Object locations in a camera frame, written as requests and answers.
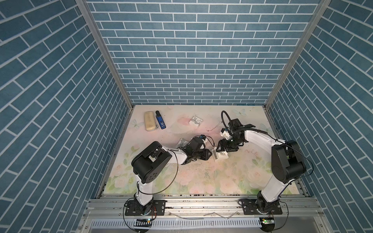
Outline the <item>white jewelry box base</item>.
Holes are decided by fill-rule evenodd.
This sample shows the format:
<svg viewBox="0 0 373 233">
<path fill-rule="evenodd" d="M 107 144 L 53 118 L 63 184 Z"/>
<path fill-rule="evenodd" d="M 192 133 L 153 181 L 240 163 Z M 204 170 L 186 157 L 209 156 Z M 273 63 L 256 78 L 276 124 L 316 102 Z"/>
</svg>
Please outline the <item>white jewelry box base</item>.
<svg viewBox="0 0 373 233">
<path fill-rule="evenodd" d="M 215 160 L 223 160 L 229 158 L 226 151 L 217 151 L 216 148 L 212 149 L 211 151 Z"/>
</svg>

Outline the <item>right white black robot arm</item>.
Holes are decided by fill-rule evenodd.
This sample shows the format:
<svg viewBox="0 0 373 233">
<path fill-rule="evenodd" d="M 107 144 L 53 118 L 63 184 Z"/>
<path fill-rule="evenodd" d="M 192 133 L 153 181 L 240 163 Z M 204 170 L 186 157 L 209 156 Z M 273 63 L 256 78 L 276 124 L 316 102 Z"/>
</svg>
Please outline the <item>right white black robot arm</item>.
<svg viewBox="0 0 373 233">
<path fill-rule="evenodd" d="M 283 191 L 307 170 L 303 154 L 296 141 L 284 141 L 270 136 L 269 133 L 252 124 L 241 124 L 239 119 L 229 120 L 220 135 L 223 137 L 212 150 L 215 158 L 237 152 L 245 142 L 260 146 L 271 156 L 272 177 L 257 195 L 257 204 L 273 204 L 279 200 Z"/>
</svg>

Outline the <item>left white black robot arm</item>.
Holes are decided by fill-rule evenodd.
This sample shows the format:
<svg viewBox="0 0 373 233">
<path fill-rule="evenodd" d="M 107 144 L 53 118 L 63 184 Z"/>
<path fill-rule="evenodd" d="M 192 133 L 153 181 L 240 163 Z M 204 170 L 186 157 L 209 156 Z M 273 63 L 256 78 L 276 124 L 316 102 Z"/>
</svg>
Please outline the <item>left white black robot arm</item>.
<svg viewBox="0 0 373 233">
<path fill-rule="evenodd" d="M 199 135 L 193 137 L 184 146 L 177 149 L 170 149 L 162 146 L 158 141 L 152 142 L 131 162 L 133 172 L 137 179 L 135 201 L 141 207 L 149 206 L 153 201 L 153 181 L 161 174 L 168 164 L 177 166 L 187 165 L 197 160 L 208 160 L 212 152 L 207 148 L 206 143 L 214 146 L 214 141 L 208 136 Z"/>
</svg>

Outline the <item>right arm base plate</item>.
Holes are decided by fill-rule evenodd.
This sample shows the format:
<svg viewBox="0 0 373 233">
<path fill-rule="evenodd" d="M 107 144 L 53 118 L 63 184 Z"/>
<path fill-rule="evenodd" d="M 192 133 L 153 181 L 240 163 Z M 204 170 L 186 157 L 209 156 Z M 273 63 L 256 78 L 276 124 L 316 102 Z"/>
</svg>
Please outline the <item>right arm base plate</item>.
<svg viewBox="0 0 373 233">
<path fill-rule="evenodd" d="M 242 207 L 245 215 L 283 214 L 279 201 L 268 203 L 264 199 L 239 199 L 238 204 Z"/>
</svg>

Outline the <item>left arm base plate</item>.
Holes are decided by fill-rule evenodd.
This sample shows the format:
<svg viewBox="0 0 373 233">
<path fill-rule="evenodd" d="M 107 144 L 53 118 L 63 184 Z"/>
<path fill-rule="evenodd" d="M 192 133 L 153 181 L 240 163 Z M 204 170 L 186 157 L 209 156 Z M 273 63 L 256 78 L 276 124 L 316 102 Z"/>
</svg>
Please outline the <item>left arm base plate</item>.
<svg viewBox="0 0 373 233">
<path fill-rule="evenodd" d="M 125 216 L 163 216 L 166 209 L 166 200 L 151 200 L 146 205 L 141 205 L 140 202 L 129 200 L 124 209 Z"/>
</svg>

